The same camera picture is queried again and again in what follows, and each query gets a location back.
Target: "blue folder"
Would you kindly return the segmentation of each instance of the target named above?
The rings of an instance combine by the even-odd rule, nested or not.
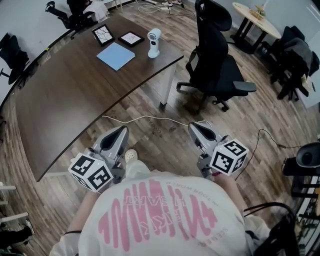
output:
[[[100,52],[97,57],[115,71],[118,71],[135,57],[135,53],[113,42]]]

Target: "white sneaker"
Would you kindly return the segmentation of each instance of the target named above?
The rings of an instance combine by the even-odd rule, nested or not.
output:
[[[173,4],[170,3],[170,2],[163,2],[162,5],[163,6],[168,6],[168,7],[172,7],[173,6]]]
[[[172,3],[175,4],[175,5],[179,5],[179,6],[182,5],[182,1],[178,1],[178,0],[175,0]]]
[[[128,163],[130,160],[138,160],[138,153],[134,149],[129,149],[124,155],[125,162]]]
[[[31,225],[31,222],[30,222],[28,219],[26,219],[26,220],[25,220],[25,224],[26,224],[26,226],[31,230],[31,234],[34,235],[34,234],[35,234],[35,231],[34,231],[34,228],[33,228],[32,225]]]

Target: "curved desk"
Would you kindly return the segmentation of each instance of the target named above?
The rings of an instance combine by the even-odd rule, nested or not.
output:
[[[160,55],[149,58],[146,29],[119,15],[103,23],[116,43],[135,53],[123,69],[114,71],[97,58],[109,44],[101,47],[89,29],[45,63],[16,99],[22,144],[37,181],[103,113],[165,69],[161,103],[167,103],[176,62],[183,58],[181,51],[160,39]],[[145,40],[126,46],[117,38],[128,31]]]
[[[253,16],[250,13],[250,8],[241,3],[233,2],[232,5],[239,14],[244,16],[243,22],[241,23],[238,31],[236,32],[235,35],[231,36],[235,42],[235,46],[237,46],[240,50],[242,50],[247,54],[253,54],[267,34],[269,34],[270,36],[276,39],[281,38],[279,31],[266,18],[262,20],[257,19],[255,16]],[[254,43],[254,45],[251,45],[248,41],[245,40],[245,37],[247,36],[253,24],[255,24],[260,29],[262,29],[262,34],[259,36],[259,38]]]

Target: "black cable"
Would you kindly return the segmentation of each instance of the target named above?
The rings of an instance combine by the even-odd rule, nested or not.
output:
[[[192,18],[194,18],[194,19],[196,18],[195,14],[194,14],[191,10],[186,10],[186,9],[184,9],[184,10],[187,11],[187,12],[190,12],[190,13],[192,13],[192,14],[186,13],[186,14],[177,15],[177,14],[171,13],[171,12],[170,12],[170,9],[169,9],[169,14],[170,14],[170,15],[173,15],[173,16],[177,16],[177,17],[190,15]]]
[[[247,168],[247,166],[249,165],[250,161],[251,161],[252,158],[254,157],[255,152],[256,152],[256,150],[257,150],[257,147],[258,147],[258,144],[259,144],[260,132],[261,132],[261,131],[266,132],[266,133],[270,136],[271,140],[272,140],[279,148],[281,148],[281,149],[295,149],[295,148],[301,148],[301,147],[302,147],[302,146],[285,146],[285,145],[279,144],[279,143],[277,143],[277,142],[274,140],[274,138],[272,138],[271,134],[270,134],[267,130],[265,130],[265,129],[263,129],[263,128],[259,129],[259,131],[258,131],[258,140],[257,140],[256,145],[255,145],[255,148],[254,148],[254,150],[253,150],[253,152],[252,152],[251,158],[250,158],[249,161],[246,163],[246,166],[243,168],[243,170],[242,170],[242,171],[239,173],[239,175],[235,178],[235,181],[236,181],[236,180],[239,178],[239,176],[246,170],[246,168]]]
[[[250,210],[253,210],[253,209],[256,209],[256,210],[246,214],[244,217],[247,217],[248,215],[254,214],[254,213],[256,213],[258,211],[261,211],[261,210],[263,210],[265,208],[274,207],[274,206],[285,208],[289,212],[289,214],[291,215],[291,217],[293,219],[296,218],[296,215],[294,214],[292,209],[288,205],[286,205],[286,204],[284,204],[282,202],[266,202],[266,203],[262,203],[262,204],[259,204],[259,205],[253,206],[253,207],[249,207],[249,208],[243,210],[243,212],[247,212],[247,211],[250,211]]]

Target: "white desk leg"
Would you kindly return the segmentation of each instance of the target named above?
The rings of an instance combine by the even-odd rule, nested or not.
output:
[[[27,217],[28,215],[29,214],[27,212],[24,212],[24,213],[21,213],[21,214],[10,216],[10,217],[0,218],[0,223],[14,221],[16,219]]]
[[[120,2],[121,12],[123,13],[123,12],[124,12],[124,9],[122,9],[122,2],[121,2],[121,0],[119,0],[119,2]]]
[[[16,186],[0,186],[0,191],[1,190],[16,190]]]
[[[174,79],[174,74],[176,72],[177,63],[172,64],[169,66],[164,72],[164,80],[162,85],[162,92],[161,92],[161,103],[163,105],[167,104],[172,80]]]

